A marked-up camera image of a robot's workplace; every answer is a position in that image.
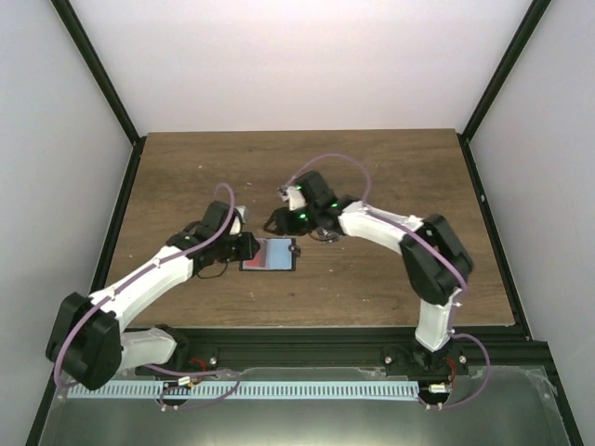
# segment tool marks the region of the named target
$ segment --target wooden surface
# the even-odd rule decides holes
[[[452,130],[151,134],[108,281],[152,257],[172,234],[200,219],[221,182],[247,205],[245,230],[260,230],[281,205],[276,189],[312,157],[342,152],[370,171],[370,204],[402,215],[444,215],[475,262],[459,324],[513,323],[469,174]],[[319,162],[337,195],[361,195],[362,173],[341,160]],[[227,201],[224,192],[218,198]],[[137,326],[380,326],[417,323],[419,300],[403,261],[365,240],[321,245],[298,239],[295,272],[240,272],[194,278],[142,312]],[[204,275],[217,273],[210,267]]]

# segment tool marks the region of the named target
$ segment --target purple cable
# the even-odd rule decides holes
[[[164,263],[167,263],[170,260],[174,260],[176,258],[185,256],[187,254],[194,253],[194,252],[198,251],[199,249],[203,249],[205,246],[208,246],[209,244],[211,244],[212,242],[214,242],[217,238],[219,238],[219,236],[223,233],[223,231],[225,231],[225,229],[229,226],[229,224],[231,222],[231,219],[233,218],[233,213],[234,213],[234,210],[235,210],[235,195],[233,194],[233,189],[227,183],[219,183],[219,184],[217,184],[217,186],[215,187],[215,193],[214,193],[214,195],[217,194],[217,192],[218,192],[218,190],[220,188],[225,188],[227,190],[227,192],[230,194],[230,212],[227,213],[227,216],[225,217],[225,221],[223,222],[223,225],[221,225],[221,227],[218,229],[217,232],[215,232],[215,234],[213,234],[212,237],[206,239],[204,242],[199,243],[196,246],[193,246],[192,248],[188,248],[188,249],[186,249],[184,251],[180,251],[179,253],[175,253],[175,254],[172,254],[171,256],[167,256],[167,257],[162,258],[161,261],[160,261],[160,265],[163,265]],[[140,279],[142,276],[144,276],[148,272],[153,271],[155,268],[157,268],[155,266],[155,264],[151,263],[145,269],[141,269],[139,272],[137,272],[131,278],[129,278],[128,280],[126,280],[125,282],[123,282],[122,284],[120,284],[120,286],[118,286],[114,290],[114,293],[116,295],[119,295],[128,286],[130,286],[132,283],[136,282],[138,279]]]
[[[465,279],[463,278],[461,273],[458,272],[458,270],[456,270],[455,266],[452,263],[450,263],[442,254],[440,254],[436,249],[434,249],[434,247],[431,244],[429,244],[424,239],[419,237],[414,231],[410,230],[405,225],[402,225],[401,223],[399,223],[397,221],[392,221],[388,218],[385,218],[384,216],[377,214],[376,212],[371,211],[369,209],[365,209],[365,212],[369,216],[373,216],[374,218],[377,218],[380,221],[384,221],[385,223],[388,223],[388,224],[394,226],[398,230],[402,230],[405,234],[409,235],[413,240],[415,240],[416,242],[421,244],[424,247],[424,249],[426,249],[426,251],[428,251],[430,254],[432,254],[436,258],[436,260],[438,260],[440,263],[442,263],[444,265],[444,267],[446,269],[448,269],[453,276],[455,276],[455,279],[458,281],[458,284],[461,287],[461,293],[459,293],[456,297],[453,298],[453,304],[459,302],[460,297],[467,292],[467,283],[465,282]],[[448,317],[448,323],[447,323],[448,330],[453,329],[455,310],[456,310],[456,306],[453,305],[451,307],[451,311],[450,311],[450,314]]]
[[[389,220],[389,219],[375,213],[374,211],[367,209],[367,199],[368,199],[368,196],[370,195],[370,191],[372,190],[372,179],[370,177],[370,173],[367,171],[365,166],[362,163],[360,163],[359,161],[357,161],[355,158],[352,158],[349,155],[344,155],[342,153],[326,153],[324,155],[320,155],[315,158],[312,158],[307,163],[302,165],[298,169],[298,171],[293,176],[291,176],[291,178],[289,178],[289,181],[287,181],[284,184],[284,187],[289,186],[297,177],[299,177],[299,175],[301,175],[303,173],[304,170],[306,170],[312,164],[316,163],[319,160],[322,160],[323,158],[330,158],[330,157],[342,158],[344,160],[347,160],[347,161],[357,165],[362,170],[362,172],[364,173],[364,176],[365,176],[365,190],[364,190],[364,194],[362,195],[362,207],[364,208],[364,211],[369,216],[373,216],[374,218],[377,218],[378,220],[381,220],[385,223],[388,223],[388,224],[394,226],[398,230],[402,230],[404,233],[406,233],[411,238],[413,238],[416,242],[421,244],[434,258],[436,258],[436,260],[438,260],[440,263],[442,263],[455,276],[456,280],[458,281],[458,283],[460,285],[461,293],[459,293],[455,298],[453,298],[453,304],[459,303],[462,296],[467,292],[467,283],[465,282],[465,279],[460,274],[460,272],[458,272],[458,270],[455,268],[455,266],[452,263],[450,263],[436,249],[434,249],[433,246],[431,246],[428,242],[426,242],[424,239],[419,237],[417,234],[415,234],[412,230],[410,230],[406,226],[404,226],[396,221]],[[451,311],[450,311],[449,318],[448,318],[448,323],[447,323],[448,330],[453,329],[455,313],[456,313],[456,306],[453,305],[453,307],[451,308]]]
[[[233,194],[233,189],[227,183],[217,184],[217,186],[215,187],[214,195],[217,194],[217,192],[220,188],[225,188],[227,190],[227,192],[230,194],[230,211],[228,212],[227,216],[225,217],[225,221],[223,222],[223,225],[218,229],[217,232],[215,232],[215,234],[213,234],[212,237],[205,240],[204,242],[199,243],[196,246],[193,246],[192,248],[189,248],[185,251],[181,251],[181,252],[175,253],[171,256],[162,258],[161,264],[169,262],[170,260],[173,260],[175,258],[182,257],[187,254],[191,254],[195,251],[198,251],[199,249],[204,248],[205,246],[208,246],[214,240],[216,240],[223,233],[223,231],[229,226],[229,224],[231,222],[231,218],[233,217],[233,213],[235,210],[235,195]],[[142,269],[141,271],[137,272],[134,276],[132,276],[131,278],[126,280],[124,283],[122,283],[120,286],[118,286],[114,290],[114,295],[118,295],[118,294],[122,293],[128,286],[130,286],[132,283],[134,283],[135,281],[140,279],[142,276],[144,276],[148,272],[151,272],[155,268],[157,268],[157,267],[154,264],[150,264],[147,268]],[[111,298],[109,296],[106,296],[103,299],[101,299],[97,305],[93,306],[93,308],[91,308],[87,313],[85,313],[83,315],[83,317],[79,320],[79,322],[77,322],[75,324],[75,326],[73,327],[73,329],[68,333],[68,335],[66,336],[66,339],[64,339],[64,343],[62,344],[62,347],[60,348],[60,350],[58,352],[58,357],[56,358],[56,362],[54,365],[53,375],[54,375],[54,383],[56,384],[57,390],[62,390],[63,388],[74,387],[78,384],[76,382],[66,384],[60,379],[60,374],[62,373],[62,364],[64,363],[64,357],[66,356],[66,351],[68,351],[68,348],[70,347],[74,338],[76,337],[76,335],[78,335],[78,332],[81,331],[81,329],[86,324],[86,322],[89,319],[91,319],[91,317],[95,313],[97,313],[99,311],[99,309],[102,306],[104,306],[105,304],[107,304],[110,300],[111,300]],[[159,369],[157,371],[161,372],[162,374],[172,374],[174,376],[212,376],[213,374],[218,374],[217,372],[198,372],[195,374],[177,374],[178,372],[172,372],[167,369],[162,369],[161,367],[158,367],[156,365],[147,365],[147,367],[153,368],[154,370]]]
[[[213,400],[209,400],[207,402],[201,402],[199,404],[184,404],[181,406],[178,406],[178,410],[179,411],[189,411],[192,409],[203,409],[204,407],[208,407],[208,406],[212,406],[213,404],[217,404],[218,402],[222,402],[223,400],[225,400],[227,397],[229,397],[230,395],[234,394],[235,391],[238,389],[238,387],[240,386],[240,381],[237,381],[235,383],[235,385],[228,390],[227,392],[225,392],[223,395],[220,395],[218,397],[216,397]],[[165,404],[164,402],[164,397],[165,395],[167,395],[169,392],[179,389],[179,388],[186,388],[184,386],[172,386],[172,387],[168,387],[165,388],[163,392],[161,392],[161,395],[159,396],[159,405],[164,408],[167,407],[167,404]]]
[[[485,390],[485,387],[487,386],[487,383],[490,380],[490,375],[492,374],[492,362],[490,362],[490,355],[488,354],[487,349],[485,348],[485,345],[482,344],[482,341],[480,341],[477,337],[475,337],[471,334],[466,334],[466,333],[451,334],[451,337],[453,339],[468,339],[470,341],[473,341],[477,345],[477,347],[480,348],[480,350],[483,353],[483,357],[485,358],[485,378],[483,379],[483,382],[482,382],[482,385],[480,386],[480,388],[478,388],[475,391],[475,393],[473,393],[470,397],[465,398],[464,400],[461,400],[461,401],[453,402],[452,404],[446,403],[444,406],[442,406],[441,410],[455,409],[455,407],[460,407],[464,404],[467,404],[468,402],[475,400]],[[431,407],[431,405],[427,404],[425,401],[423,401],[423,399],[421,399],[421,397],[417,397],[417,398],[419,399],[419,402],[421,402],[424,406]]]
[[[368,199],[368,195],[370,195],[370,190],[372,190],[372,178],[370,177],[370,173],[368,172],[368,170],[364,167],[364,165],[362,163],[357,161],[355,158],[350,157],[349,155],[344,155],[343,153],[326,153],[324,155],[320,155],[315,158],[312,158],[307,163],[302,165],[298,169],[298,171],[293,176],[291,176],[291,178],[289,178],[289,181],[287,181],[284,184],[284,188],[291,185],[291,183],[293,183],[295,181],[295,179],[297,177],[299,177],[304,172],[304,170],[306,170],[312,164],[316,163],[318,160],[322,160],[323,158],[342,158],[343,160],[347,160],[347,161],[351,162],[352,164],[357,165],[362,170],[362,172],[364,172],[365,190],[364,190],[364,195],[362,195],[362,201],[365,203],[366,200]]]
[[[225,374],[229,372],[229,370],[226,369],[213,370],[211,372],[174,372],[173,370],[167,370],[155,364],[146,364],[144,367],[147,367],[151,370],[155,370],[156,372],[159,372],[161,374],[169,374],[171,376],[177,377],[189,376],[190,378],[196,378],[200,376],[217,376],[219,374]]]
[[[71,343],[73,342],[74,337],[78,334],[78,332],[80,332],[81,328],[83,328],[83,325],[85,325],[86,322],[89,319],[91,319],[91,317],[95,313],[97,313],[99,311],[99,309],[101,307],[103,307],[105,304],[107,304],[110,300],[111,299],[109,296],[101,299],[97,305],[93,306],[87,313],[85,313],[83,315],[83,317],[79,320],[79,322],[77,322],[75,324],[75,326],[73,327],[73,329],[68,333],[68,335],[66,336],[66,339],[64,339],[64,344],[62,344],[62,347],[60,348],[60,350],[58,352],[58,357],[56,358],[56,365],[54,366],[54,383],[56,383],[57,391],[61,391],[64,388],[74,387],[78,384],[77,382],[66,384],[60,379],[60,373],[62,372],[62,364],[64,363],[64,357],[66,356],[66,351],[68,351],[68,347],[71,346]]]

